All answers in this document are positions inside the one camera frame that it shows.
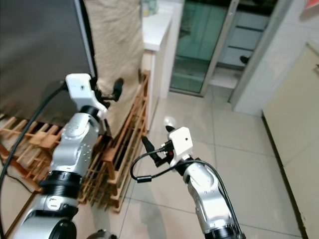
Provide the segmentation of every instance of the wooden rack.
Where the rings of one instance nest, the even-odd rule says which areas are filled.
[[[130,166],[141,148],[141,138],[146,135],[149,72],[144,72],[142,82],[132,109],[120,133],[114,139],[99,136],[91,164],[85,177],[79,202],[89,201],[99,206],[113,205],[119,212],[130,182]],[[27,120],[6,117],[0,126],[0,155],[6,160],[17,136]],[[11,162],[22,177],[40,191],[38,182],[49,170],[52,154],[60,143],[62,127],[47,123],[33,122]]]

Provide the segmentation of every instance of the cream cabinet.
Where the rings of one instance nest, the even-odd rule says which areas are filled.
[[[310,239],[319,222],[318,46],[305,46],[263,109]]]

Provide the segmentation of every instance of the black wire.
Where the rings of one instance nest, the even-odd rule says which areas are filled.
[[[138,157],[138,158],[133,162],[133,164],[132,164],[132,167],[131,167],[131,177],[137,181],[138,177],[136,177],[136,176],[133,174],[133,166],[134,166],[139,160],[141,160],[143,157],[145,157],[145,156],[147,156],[147,155],[149,155],[149,154],[155,153],[155,152],[159,152],[159,151],[162,151],[162,150],[161,150],[161,149],[158,149],[158,150],[152,151],[152,152],[150,152],[150,153],[142,154],[140,157]],[[239,226],[239,222],[238,222],[238,220],[237,220],[237,217],[236,217],[236,214],[235,214],[233,205],[231,204],[231,201],[230,201],[230,199],[229,199],[229,196],[228,196],[228,193],[227,193],[227,191],[226,191],[224,182],[223,182],[223,180],[221,179],[219,173],[216,171],[216,169],[215,169],[213,166],[211,166],[209,163],[207,163],[207,162],[205,162],[205,161],[201,161],[201,160],[185,161],[185,162],[181,162],[181,163],[179,163],[179,164],[176,164],[176,165],[174,165],[173,167],[170,167],[170,168],[168,168],[168,169],[166,169],[166,170],[164,170],[164,171],[162,171],[162,172],[160,172],[160,173],[157,173],[157,174],[155,174],[155,175],[152,175],[151,177],[152,177],[152,179],[153,179],[153,178],[157,178],[157,177],[162,176],[163,174],[166,174],[167,172],[170,172],[170,171],[172,171],[172,170],[174,170],[174,169],[176,169],[176,168],[178,168],[178,167],[180,167],[180,166],[189,165],[189,164],[192,164],[192,163],[201,163],[201,164],[203,164],[203,165],[208,166],[209,169],[211,169],[211,170],[213,171],[213,173],[214,173],[215,176],[217,177],[217,179],[218,179],[218,181],[219,181],[219,184],[220,184],[220,186],[221,186],[221,189],[222,189],[222,191],[223,191],[223,193],[224,193],[225,200],[226,200],[227,205],[228,205],[228,207],[229,207],[230,213],[231,213],[231,215],[232,215],[232,217],[233,217],[233,219],[234,219],[234,223],[235,223],[235,225],[236,225],[236,227],[237,227],[237,229],[238,229],[238,233],[239,233],[240,235],[242,235],[242,231],[241,231],[241,228],[240,228],[240,226]]]
[[[4,166],[3,159],[1,158],[1,156],[0,156],[0,161],[1,161],[0,163],[2,164],[2,166]],[[9,175],[8,172],[6,172],[6,175],[7,175],[7,177],[9,177],[9,178],[13,179],[14,181],[18,182],[19,184],[21,184],[21,186],[23,188],[25,188],[29,193],[33,193],[20,179]]]
[[[163,150],[160,148],[160,149],[157,149],[157,150],[154,150],[154,151],[151,151],[151,152],[143,153],[141,156],[137,157],[137,158],[133,161],[133,163],[132,163],[132,165],[131,165],[131,168],[130,168],[130,175],[131,175],[131,177],[132,177],[135,181],[137,181],[137,179],[138,179],[138,178],[134,175],[134,172],[133,172],[134,166],[135,166],[135,164],[137,164],[138,161],[140,161],[142,158],[144,158],[144,157],[146,157],[146,156],[148,156],[148,155],[150,155],[150,154],[158,153],[158,152],[162,152],[162,151],[163,151]]]
[[[35,113],[33,114],[33,116],[31,117],[30,121],[28,122],[28,124],[25,126],[25,128],[23,129],[23,131],[21,132],[21,134],[19,135],[19,137],[17,138],[16,142],[14,143],[11,152],[9,153],[9,156],[3,166],[2,172],[1,172],[1,176],[0,176],[0,205],[1,205],[1,192],[2,192],[2,185],[3,185],[3,180],[4,177],[6,175],[7,169],[13,159],[13,155],[18,147],[18,145],[21,143],[25,133],[28,131],[28,129],[30,128],[31,124],[35,121],[35,119],[39,116],[39,114],[42,112],[42,110],[44,109],[44,107],[61,91],[63,90],[67,90],[67,86],[66,83],[64,82],[58,89],[56,89],[53,93],[51,93],[51,95],[49,95],[42,103],[41,105],[38,107],[38,109],[35,111]],[[4,239],[4,230],[3,230],[3,225],[2,225],[2,219],[1,219],[1,208],[0,208],[0,237],[2,239]]]

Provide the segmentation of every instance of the tiled floor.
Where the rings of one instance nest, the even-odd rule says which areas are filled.
[[[159,147],[166,139],[164,117],[175,117],[178,125],[190,128],[194,156],[220,172],[248,239],[300,238],[261,119],[232,112],[229,104],[213,101],[212,92],[205,98],[169,93],[159,102],[150,140]],[[159,170],[149,158],[136,168],[140,175]],[[177,173],[151,183],[132,181],[118,215],[96,208],[92,213],[96,229],[108,229],[120,239],[203,238],[193,201]]]

